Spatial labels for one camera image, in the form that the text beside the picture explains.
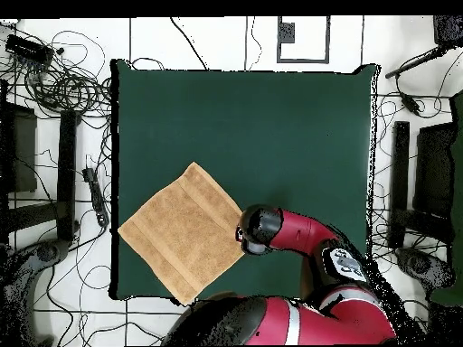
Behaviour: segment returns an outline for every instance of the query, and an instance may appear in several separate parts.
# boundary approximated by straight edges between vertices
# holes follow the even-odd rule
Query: orange towel
[[[196,163],[157,192],[118,229],[182,304],[241,256],[235,240],[241,210]]]

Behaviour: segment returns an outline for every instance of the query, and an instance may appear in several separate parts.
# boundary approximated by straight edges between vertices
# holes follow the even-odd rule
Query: black cable
[[[434,253],[436,253],[436,252],[438,251],[439,244],[440,244],[440,241],[438,240],[438,243],[436,244],[436,248],[435,248],[433,251],[431,251],[430,255],[431,255],[431,254],[434,254]]]
[[[70,315],[70,317],[71,317],[71,322],[69,323],[68,327],[66,328],[66,331],[62,334],[60,340],[58,341],[57,347],[60,347],[62,339],[64,338],[64,335],[66,335],[66,333],[69,331],[72,324],[74,323],[74,315],[72,315],[72,313],[69,310],[65,309],[61,305],[58,305],[53,300],[52,296],[50,295],[50,285],[52,284],[53,278],[54,278],[54,265],[52,266],[52,276],[50,278],[50,281],[48,281],[48,285],[47,285],[47,289],[46,289],[46,295],[48,296],[48,299],[50,300],[50,302],[52,302],[52,304],[54,304],[56,307],[59,307],[61,310],[65,311],[66,313],[68,313]]]
[[[99,232],[99,234],[97,236],[95,236],[94,238],[92,239],[89,239],[87,241],[85,241],[84,243],[81,243],[79,245],[79,248],[81,248],[82,246],[85,246],[86,244],[92,242],[93,240],[96,240],[98,239],[99,237],[101,237],[104,233],[106,232],[106,230],[101,230]],[[71,248],[69,249],[68,251],[68,256],[69,256],[69,253],[71,253],[73,250],[75,250],[77,247],[74,247],[74,248]],[[87,255],[87,253],[85,253],[83,255],[83,257],[79,260],[79,263],[85,258],[85,256]],[[70,272],[75,268],[75,265],[68,270],[68,272],[66,274],[64,274],[64,276],[62,276],[57,282],[55,282],[55,284],[53,286],[50,287],[50,290],[52,290],[56,285],[58,285],[66,276],[68,276],[70,274]],[[41,296],[39,296],[34,302],[33,304],[35,305],[37,302],[39,302],[40,299],[42,299],[44,296],[46,295],[46,293],[43,293]]]
[[[48,198],[48,201],[50,202],[50,204],[53,207],[54,218],[56,219],[56,221],[58,221],[58,211],[56,210],[56,205],[54,204],[54,202],[52,200],[52,197],[48,193],[47,188],[45,187],[45,184],[43,183],[42,177],[35,171],[35,169],[33,169],[28,163],[23,161],[21,158],[16,157],[16,160],[22,162],[24,166],[28,167],[29,169],[31,169],[35,173],[35,175],[39,179],[40,183],[42,184],[43,191],[45,192],[45,194],[46,194],[46,196]]]
[[[416,156],[417,156],[417,155],[412,155],[411,157],[409,157],[409,160],[411,160],[412,158],[415,158]],[[393,166],[393,164],[387,165],[387,166],[384,167],[382,170],[376,172],[374,175],[378,175],[379,173],[384,172],[385,170],[389,169],[391,166]]]
[[[86,212],[82,215],[82,218],[81,218],[80,220],[83,220],[83,217],[85,216],[85,214],[87,214],[87,213],[90,212],[90,211],[94,211],[94,210],[91,209],[91,210],[89,210],[89,211],[86,211]],[[89,249],[87,250],[87,252],[90,251],[90,249],[92,248],[92,246],[95,244],[95,241],[96,241],[96,240],[97,240],[97,239],[94,239],[94,240],[91,242],[91,245],[90,245]],[[79,271],[79,262],[77,261],[77,258],[79,257],[79,241],[80,241],[80,240],[77,241],[77,245],[78,245],[78,246],[76,247],[76,265],[75,265],[75,267],[76,267],[76,270],[77,270],[77,275],[79,276],[79,279],[80,279],[80,281],[82,282],[82,284],[85,285],[86,287],[89,287],[89,288],[92,288],[92,289],[95,289],[95,290],[100,290],[101,287],[94,287],[94,286],[88,285],[88,284],[85,282],[85,279],[86,279],[86,278],[82,278],[82,276],[80,275],[80,271]]]
[[[422,241],[424,241],[425,239],[427,238],[427,236],[425,236],[424,234],[423,235],[420,235],[418,237],[418,239],[415,240],[415,242],[413,242],[413,245],[411,245],[411,248],[412,249],[415,249],[418,245],[420,245],[422,243]]]
[[[53,36],[52,42],[51,42],[51,44],[50,44],[51,47],[53,46],[54,39],[56,39],[56,37],[59,36],[59,35],[62,34],[62,33],[74,33],[74,34],[78,34],[78,35],[80,35],[80,36],[86,38],[87,40],[90,40],[91,42],[93,42],[95,45],[97,45],[97,46],[99,47],[99,49],[101,50],[101,53],[103,53],[103,63],[101,64],[101,68],[99,68],[99,71],[98,71],[98,73],[97,73],[97,76],[96,76],[96,77],[98,77],[99,74],[101,73],[101,70],[103,69],[103,67],[104,67],[104,65],[105,65],[105,62],[106,62],[106,55],[105,55],[105,52],[104,52],[103,48],[101,47],[101,45],[99,45],[97,42],[93,41],[89,36],[87,36],[87,35],[84,34],[84,33],[66,30],[66,31],[60,31],[60,32],[56,33],[56,34]]]
[[[244,30],[244,70],[248,66],[248,16],[246,16],[246,28]]]
[[[125,305],[126,305],[126,323],[125,323],[126,327],[124,331],[124,347],[127,347],[128,345],[128,342],[127,342],[127,339],[128,339],[128,299],[126,299]]]
[[[99,268],[99,267],[104,267],[104,268],[108,269],[109,272],[111,271],[111,269],[110,269],[109,267],[107,267],[106,265],[97,265],[97,266],[91,268],[91,269],[89,270],[89,272],[86,274],[86,276],[85,276],[84,278],[82,278],[82,277],[80,276],[80,274],[79,274],[79,268],[77,267],[78,274],[79,274],[79,278],[80,278],[80,280],[81,280],[81,282],[82,282],[82,285],[80,286],[80,292],[79,292],[79,310],[80,310],[80,320],[79,320],[79,323],[80,323],[81,321],[83,321],[83,315],[81,314],[81,312],[82,312],[82,291],[83,291],[83,287],[86,286],[86,287],[91,288],[92,290],[101,290],[101,289],[106,288],[106,287],[108,287],[108,286],[110,285],[110,281],[109,281],[106,285],[101,286],[101,287],[90,286],[89,284],[87,284],[86,280],[87,280],[87,278],[89,277],[89,275],[91,274],[91,272],[92,272],[93,270],[96,270],[96,269]],[[82,342],[85,342],[85,324],[83,324],[82,326],[79,326],[79,335],[80,335],[80,337],[81,337],[81,339],[82,339]]]
[[[254,37],[254,23],[255,22],[256,22],[256,16],[254,16],[254,18],[252,19],[252,27],[250,28],[250,37],[252,37],[252,40],[254,40],[254,42],[256,42],[259,45],[260,53],[259,53],[259,57],[257,58],[257,60],[250,65],[250,70],[252,69],[254,64],[257,64],[259,62],[260,56],[262,54],[262,46],[260,45],[260,43]]]
[[[109,105],[105,101],[110,99],[109,89],[103,87],[103,84],[98,84],[96,76],[91,72],[72,61],[67,61],[71,65],[54,58],[50,67],[43,72],[49,78],[47,80],[40,74],[27,71],[24,85],[31,99],[48,118],[52,116],[45,112],[45,109],[52,113],[59,113],[61,109],[69,108],[78,109],[83,117],[91,117],[90,112],[108,117],[102,106]]]
[[[121,325],[116,326],[116,327],[111,327],[111,328],[109,328],[109,329],[99,329],[99,330],[93,332],[93,333],[91,334],[91,336],[87,339],[87,341],[85,341],[85,343],[83,344],[83,347],[86,347],[87,345],[89,345],[90,339],[91,339],[91,338],[93,337],[93,335],[95,335],[96,333],[113,332],[113,331],[115,331],[115,330],[118,330],[118,329],[121,329],[122,327],[127,326],[128,324],[132,324],[132,325],[134,325],[138,330],[140,330],[142,333],[145,333],[145,334],[147,334],[147,335],[149,335],[149,336],[152,336],[153,338],[156,338],[155,343],[160,342],[160,341],[163,340],[163,337],[160,337],[159,335],[155,335],[155,334],[153,334],[153,333],[148,332],[147,330],[145,330],[145,329],[143,329],[142,327],[140,327],[140,325],[138,325],[138,324],[136,324],[136,323],[134,323],[134,322],[127,322],[126,324],[121,324]]]
[[[83,321],[83,319],[85,319],[85,323],[84,324],[80,324],[81,321]],[[83,331],[83,328],[85,327],[85,325],[87,324],[87,321],[89,320],[89,316],[86,315],[86,314],[83,314],[79,320],[79,331],[69,340],[66,342],[66,344],[64,344],[62,347],[66,347],[68,345],[71,344],[72,341],[74,341],[74,339],[76,339],[80,334],[81,334],[81,331]]]
[[[56,166],[44,165],[44,164],[34,164],[33,165],[34,167],[46,167],[46,168],[51,168],[51,169],[65,169],[65,168],[59,167],[58,163],[56,163],[56,161],[54,161],[52,159],[52,154],[50,152],[50,149],[44,150],[43,152],[39,153],[38,155],[44,155],[45,153],[48,153],[48,155],[50,157],[50,161],[52,161],[54,164],[56,164]],[[21,161],[24,161],[24,158],[28,158],[28,157],[31,157],[31,156],[38,156],[38,155],[27,155],[27,156],[21,157]],[[81,172],[75,170],[75,169],[69,168],[69,169],[66,169],[66,170],[71,170],[71,171],[73,171],[74,173],[80,175],[83,178],[83,174]]]
[[[420,58],[420,57],[423,57],[423,56],[425,56],[426,54],[430,53],[430,52],[433,51],[433,50],[434,50],[434,49],[431,49],[431,50],[429,50],[429,51],[427,51],[427,52],[424,52],[424,53],[422,53],[422,54],[419,54],[419,55],[417,55],[417,56],[415,56],[415,57],[413,57],[413,58],[407,60],[406,62],[404,62],[404,63],[400,66],[400,68],[402,68],[402,67],[403,67],[405,64],[407,64],[408,62],[413,61],[413,60],[415,60],[415,59],[418,59],[418,58]],[[461,53],[457,56],[457,58],[452,62],[452,64],[451,64],[451,65],[449,66],[449,68],[447,69],[447,71],[446,71],[446,73],[445,73],[445,75],[444,75],[444,78],[442,79],[442,82],[440,83],[439,92],[438,92],[437,96],[434,97],[434,109],[436,110],[436,113],[433,114],[433,115],[431,115],[431,116],[423,116],[423,115],[421,114],[421,113],[424,112],[424,103],[423,103],[423,110],[421,110],[421,109],[419,109],[419,108],[416,109],[416,110],[414,110],[414,111],[411,110],[411,111],[413,111],[413,113],[414,113],[416,116],[421,117],[421,118],[433,118],[433,117],[437,116],[439,113],[451,113],[451,112],[443,111],[443,110],[442,110],[442,101],[440,101],[440,92],[442,91],[442,89],[443,89],[443,87],[444,87],[445,80],[446,80],[447,76],[449,75],[450,70],[453,68],[453,66],[455,65],[455,63],[458,61],[458,59],[459,59],[462,55],[463,55],[463,52],[461,52]],[[400,87],[399,87],[399,77],[400,77],[400,74],[398,74],[398,75],[395,76],[395,86],[396,86],[396,88],[397,88],[399,94],[400,94],[401,97],[402,97],[402,103],[403,103],[404,105],[408,105],[407,108],[416,108],[416,107],[413,105],[413,103],[414,103],[415,105],[418,105],[418,104],[417,104],[417,101],[414,100],[414,97],[413,97],[413,96],[410,96],[410,95],[407,95],[406,93],[404,93],[403,91],[401,91],[401,89],[400,89]],[[439,102],[439,108],[436,108],[436,103],[437,103],[437,102]]]
[[[423,329],[424,329],[424,331],[426,333],[428,332],[428,322],[427,321],[424,321],[423,319],[419,318],[416,315],[415,315],[415,317],[413,319],[423,327]]]
[[[408,303],[414,303],[416,305],[420,305],[421,307],[425,308],[426,311],[429,311],[430,309],[422,302],[416,300],[416,299],[405,299],[404,301],[402,301],[404,304],[408,304]]]
[[[136,70],[139,70],[139,69],[135,66],[135,63],[136,63],[137,61],[139,61],[139,60],[153,61],[153,62],[155,62],[157,65],[159,65],[159,69],[160,69],[160,70],[165,70],[164,64],[163,64],[161,61],[156,60],[156,59],[150,59],[149,57],[139,57],[138,59],[135,59],[135,60],[133,60],[132,62],[130,62],[130,64],[132,65],[132,67],[133,67],[134,69],[136,69]]]
[[[196,57],[198,58],[198,60],[201,62],[201,64],[203,65],[204,69],[205,70],[208,70],[208,68],[206,67],[206,64],[204,64],[204,61],[203,59],[201,58],[201,56],[198,54],[198,52],[196,51],[196,49],[193,47],[192,45],[192,42],[190,42],[190,39],[188,38],[188,36],[184,33],[184,31],[182,30],[182,28],[180,28],[176,22],[174,21],[174,19],[172,17],[169,17],[170,18],[170,21],[172,22],[172,24],[175,26],[176,29],[178,29],[178,31],[183,35],[183,37],[188,41],[188,43],[190,44],[190,47],[192,48],[194,54],[196,55]]]
[[[53,226],[51,229],[46,230],[44,233],[41,234],[41,236],[37,239],[37,242],[40,242],[40,239],[46,234],[52,231],[53,229],[56,229],[56,226]]]

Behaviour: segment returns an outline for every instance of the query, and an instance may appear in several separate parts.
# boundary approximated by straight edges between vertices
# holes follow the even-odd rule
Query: white label
[[[330,252],[331,260],[335,265],[336,271],[344,277],[366,282],[360,264],[352,258],[347,250],[333,249]]]

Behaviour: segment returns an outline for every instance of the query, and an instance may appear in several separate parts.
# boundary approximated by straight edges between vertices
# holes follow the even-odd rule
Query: green tablecloth
[[[144,71],[119,61],[119,225],[195,161],[243,210],[267,203],[316,217],[365,252],[375,70]],[[290,252],[244,256],[200,297],[298,296],[300,264]],[[113,279],[119,299],[172,296],[123,239]]]

